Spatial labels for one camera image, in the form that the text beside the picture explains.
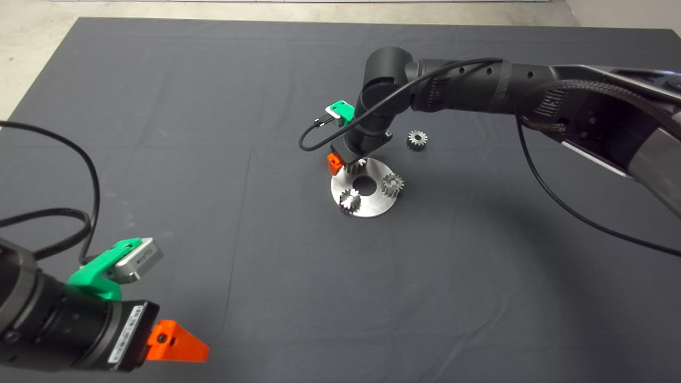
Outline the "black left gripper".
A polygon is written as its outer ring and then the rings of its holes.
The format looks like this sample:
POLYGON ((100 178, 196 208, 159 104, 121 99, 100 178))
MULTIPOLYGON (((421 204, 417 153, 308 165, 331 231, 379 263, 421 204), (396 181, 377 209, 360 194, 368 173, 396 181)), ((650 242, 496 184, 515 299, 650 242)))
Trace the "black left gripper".
POLYGON ((147 300, 109 301, 104 370, 131 372, 145 361, 204 363, 211 349, 173 320, 156 323, 160 306, 147 300))

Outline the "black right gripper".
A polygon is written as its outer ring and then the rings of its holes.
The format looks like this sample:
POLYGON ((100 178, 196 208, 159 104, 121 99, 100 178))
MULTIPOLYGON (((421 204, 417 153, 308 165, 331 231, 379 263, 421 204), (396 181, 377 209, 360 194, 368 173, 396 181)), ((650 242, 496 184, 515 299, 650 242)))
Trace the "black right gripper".
POLYGON ((336 176, 346 166, 368 157, 392 140, 393 134, 386 130, 378 134, 367 134, 360 129, 351 129, 331 141, 331 153, 327 165, 331 176, 336 176))

